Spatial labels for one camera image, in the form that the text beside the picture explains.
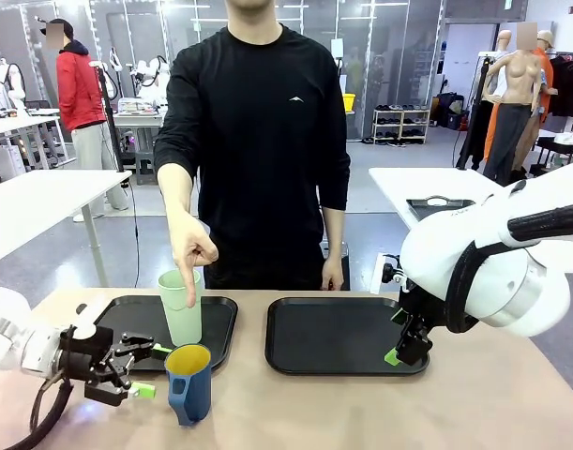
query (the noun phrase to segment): orange clothing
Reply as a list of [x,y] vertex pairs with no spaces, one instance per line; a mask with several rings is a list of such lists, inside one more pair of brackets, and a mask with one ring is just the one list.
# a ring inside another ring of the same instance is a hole
[[[536,56],[540,56],[540,66],[545,71],[545,78],[547,79],[547,86],[552,87],[553,82],[553,69],[552,64],[550,63],[550,59],[540,47],[536,48],[533,51]],[[545,120],[547,120],[547,114],[549,113],[549,104],[550,104],[550,95],[546,93],[542,93],[540,95],[540,106],[544,106],[545,111],[540,116],[540,122],[544,124]]]
[[484,160],[489,160],[490,148],[492,147],[492,140],[494,139],[494,132],[496,131],[496,116],[499,113],[499,103],[495,103],[490,115],[489,131],[486,133],[486,141],[484,142]]

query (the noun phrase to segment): hand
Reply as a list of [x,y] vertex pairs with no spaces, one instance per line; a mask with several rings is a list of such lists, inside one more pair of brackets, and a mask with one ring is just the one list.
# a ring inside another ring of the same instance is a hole
[[344,283],[340,258],[328,256],[322,270],[322,291],[339,291]]
[[486,97],[486,100],[489,101],[490,103],[494,103],[495,105],[503,103],[503,98],[499,96],[489,95]]
[[196,303],[194,287],[194,267],[208,265],[217,260],[218,248],[203,228],[203,224],[182,208],[167,212],[167,222],[170,228],[173,260],[184,279],[188,297],[186,304],[189,308]]

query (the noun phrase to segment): person in red jacket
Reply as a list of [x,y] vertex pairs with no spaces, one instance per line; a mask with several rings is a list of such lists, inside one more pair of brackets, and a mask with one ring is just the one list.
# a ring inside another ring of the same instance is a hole
[[[63,47],[57,57],[57,84],[61,119],[71,132],[81,169],[116,170],[111,133],[102,108],[102,95],[96,70],[90,67],[88,50],[74,39],[73,27],[63,19],[53,19],[40,30],[47,35],[47,45]],[[116,186],[107,192],[115,209],[128,209],[128,196]],[[90,203],[93,218],[104,215],[102,197]],[[82,215],[73,219],[83,221]]]

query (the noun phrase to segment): mug handle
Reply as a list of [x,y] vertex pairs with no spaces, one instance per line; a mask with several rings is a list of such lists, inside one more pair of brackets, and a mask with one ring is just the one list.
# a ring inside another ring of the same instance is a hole
[[[190,386],[190,377],[186,379],[177,378],[172,374],[169,374],[170,378],[170,394],[169,394],[169,403],[172,407],[175,415],[177,415],[177,421],[181,426],[191,426],[194,425],[194,421],[190,420],[188,417],[188,413],[184,409],[184,403],[186,402],[186,395],[188,394],[188,388]],[[184,389],[181,393],[175,392],[175,383],[178,381],[183,381],[185,383]]]

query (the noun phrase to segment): cup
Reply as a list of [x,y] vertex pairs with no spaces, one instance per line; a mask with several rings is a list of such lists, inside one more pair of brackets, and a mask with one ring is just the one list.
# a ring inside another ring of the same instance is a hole
[[211,408],[211,352],[203,345],[178,347],[165,360],[169,403],[184,427],[205,419]]
[[158,292],[161,295],[165,319],[170,329],[174,346],[196,344],[203,335],[201,324],[201,290],[203,288],[201,274],[194,271],[194,286],[196,288],[196,304],[186,305],[186,286],[180,271],[171,270],[158,279]]

